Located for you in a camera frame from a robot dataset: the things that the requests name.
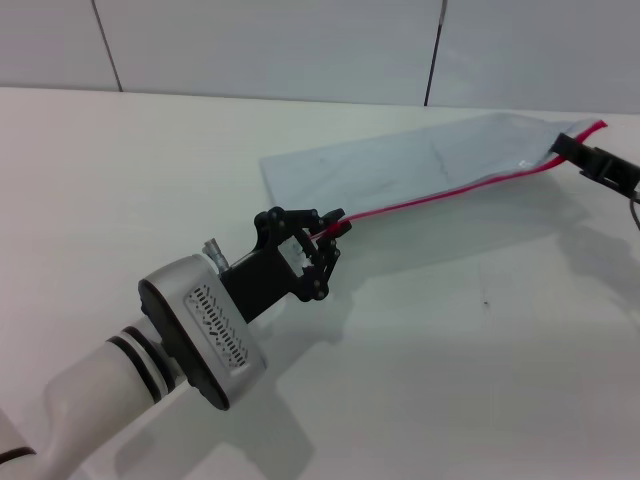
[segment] plastic bag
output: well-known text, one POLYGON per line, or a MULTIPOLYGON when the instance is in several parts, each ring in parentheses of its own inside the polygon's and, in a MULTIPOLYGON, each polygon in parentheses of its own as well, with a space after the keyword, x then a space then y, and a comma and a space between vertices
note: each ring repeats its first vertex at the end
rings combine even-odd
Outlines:
POLYGON ((353 220, 548 170, 563 161, 549 153, 559 133, 584 141, 605 126, 496 113, 266 157, 261 167, 274 204, 343 208, 353 220))

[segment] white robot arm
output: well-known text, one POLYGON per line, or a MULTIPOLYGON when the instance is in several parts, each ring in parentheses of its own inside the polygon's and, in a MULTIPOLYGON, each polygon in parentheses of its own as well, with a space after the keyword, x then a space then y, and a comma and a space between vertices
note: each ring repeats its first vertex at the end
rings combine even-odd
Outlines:
POLYGON ((34 452, 0 411, 0 480, 66 480, 184 380, 229 409, 266 369, 248 323, 289 292, 305 302, 327 296, 340 255, 335 239, 351 228, 342 216, 275 207, 256 216, 257 245, 231 267, 210 240, 204 255, 141 280, 145 318, 45 388, 50 434, 43 451, 34 452))

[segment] cable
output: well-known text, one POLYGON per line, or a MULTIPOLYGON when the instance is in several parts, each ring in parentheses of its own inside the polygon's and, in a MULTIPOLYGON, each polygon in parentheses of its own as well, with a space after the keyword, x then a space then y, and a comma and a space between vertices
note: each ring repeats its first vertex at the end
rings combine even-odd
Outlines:
POLYGON ((640 230, 640 220, 638 220, 638 212, 636 212, 636 202, 640 199, 638 196, 640 192, 636 190, 636 192, 631 196, 631 202, 629 203, 629 208, 631 209, 631 216, 633 217, 633 221, 636 222, 636 226, 638 230, 640 230))

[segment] black clamp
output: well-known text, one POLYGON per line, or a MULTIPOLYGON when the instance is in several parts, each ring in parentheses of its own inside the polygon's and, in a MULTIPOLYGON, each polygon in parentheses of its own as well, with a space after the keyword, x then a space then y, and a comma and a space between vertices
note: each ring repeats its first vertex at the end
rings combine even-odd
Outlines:
POLYGON ((587 147, 576 139, 561 133, 551 151, 557 153, 582 171, 594 182, 631 199, 635 198, 640 182, 640 167, 599 148, 587 147))
POLYGON ((342 209, 320 217, 316 210, 274 207, 256 216, 255 248, 219 275, 247 323, 289 292, 303 302, 326 298, 340 256, 336 239, 351 230, 350 222, 339 221, 344 215, 342 209), (293 259, 294 266, 291 251, 302 260, 293 259))

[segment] white table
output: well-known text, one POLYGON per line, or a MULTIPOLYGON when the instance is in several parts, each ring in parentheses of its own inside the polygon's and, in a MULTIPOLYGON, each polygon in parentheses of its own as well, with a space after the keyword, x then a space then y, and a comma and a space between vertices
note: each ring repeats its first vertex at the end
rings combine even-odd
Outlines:
MULTIPOLYGON (((139 317, 137 281, 269 201, 267 156, 479 110, 0 90, 0 405, 37 447, 47 380, 139 317)), ((526 112, 545 119, 588 115, 526 112)), ((640 118, 596 144, 632 161, 640 118)), ((252 324, 237 408, 175 392, 81 479, 636 479, 640 233, 571 165, 361 221, 323 302, 252 324)))

